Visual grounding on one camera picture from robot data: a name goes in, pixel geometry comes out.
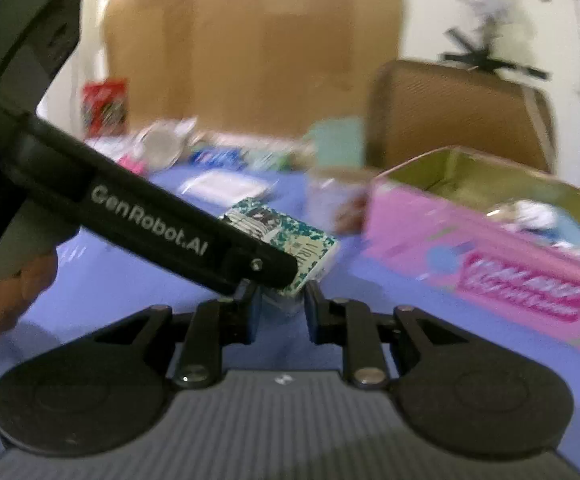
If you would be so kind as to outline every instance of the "blue table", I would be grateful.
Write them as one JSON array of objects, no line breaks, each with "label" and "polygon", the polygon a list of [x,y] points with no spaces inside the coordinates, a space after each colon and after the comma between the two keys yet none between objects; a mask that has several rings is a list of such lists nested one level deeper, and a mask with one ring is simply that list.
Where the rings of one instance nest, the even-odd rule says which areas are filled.
[{"label": "blue table", "polygon": [[[198,173],[176,168],[153,181],[171,192]],[[301,174],[263,174],[276,182],[270,205],[301,218],[305,181]],[[191,200],[213,214],[221,208]],[[580,352],[551,338],[517,326],[451,294],[397,275],[361,256],[359,237],[343,240],[339,262],[322,283],[329,297],[362,300],[376,312],[390,313],[397,304],[416,305],[474,334],[551,367],[574,393],[576,411],[560,451],[580,469]],[[192,311],[214,294],[201,286],[111,246],[82,230],[59,248],[60,270],[54,285],[30,308],[17,327],[0,337],[0,375],[25,359],[75,339],[151,304],[169,304],[176,312]],[[340,368],[341,352],[310,343],[305,317],[288,317],[268,309],[262,315],[257,341],[225,349],[227,367]]]}]

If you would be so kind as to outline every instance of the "pink container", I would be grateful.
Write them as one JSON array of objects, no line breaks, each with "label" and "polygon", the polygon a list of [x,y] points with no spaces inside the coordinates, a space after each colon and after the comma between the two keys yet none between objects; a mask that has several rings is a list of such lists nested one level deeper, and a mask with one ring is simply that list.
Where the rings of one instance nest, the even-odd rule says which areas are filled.
[{"label": "pink container", "polygon": [[580,260],[480,213],[377,179],[366,255],[580,348]]}]

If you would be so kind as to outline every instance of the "gray ribbed surface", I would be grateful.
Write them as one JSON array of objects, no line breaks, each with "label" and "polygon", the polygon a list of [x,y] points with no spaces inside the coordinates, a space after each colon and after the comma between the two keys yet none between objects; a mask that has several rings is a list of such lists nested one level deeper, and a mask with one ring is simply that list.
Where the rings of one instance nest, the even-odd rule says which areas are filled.
[{"label": "gray ribbed surface", "polygon": [[580,480],[554,454],[492,464],[458,458],[405,427],[381,393],[337,372],[232,371],[220,385],[180,394],[133,443],[79,460],[19,450],[0,480]]}]

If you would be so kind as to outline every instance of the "green patterned box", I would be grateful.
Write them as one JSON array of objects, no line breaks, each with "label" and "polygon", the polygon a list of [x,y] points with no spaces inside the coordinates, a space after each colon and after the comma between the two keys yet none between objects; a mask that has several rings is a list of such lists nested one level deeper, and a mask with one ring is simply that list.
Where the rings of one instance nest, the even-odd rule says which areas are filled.
[{"label": "green patterned box", "polygon": [[232,206],[221,219],[253,238],[295,256],[299,272],[279,294],[293,298],[310,280],[319,280],[334,264],[339,242],[321,229],[279,213],[254,198]]}]

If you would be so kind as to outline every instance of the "chair backrest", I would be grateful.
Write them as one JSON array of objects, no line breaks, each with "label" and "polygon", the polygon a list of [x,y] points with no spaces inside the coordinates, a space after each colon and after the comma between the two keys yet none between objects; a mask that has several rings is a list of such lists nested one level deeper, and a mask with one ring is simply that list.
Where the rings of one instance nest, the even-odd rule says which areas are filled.
[{"label": "chair backrest", "polygon": [[400,30],[401,0],[108,0],[103,21],[131,128],[197,116],[201,130],[295,138],[364,118]]},{"label": "chair backrest", "polygon": [[391,168],[452,145],[550,171],[548,103],[540,91],[487,73],[410,60],[385,64],[371,94],[366,163]]}]

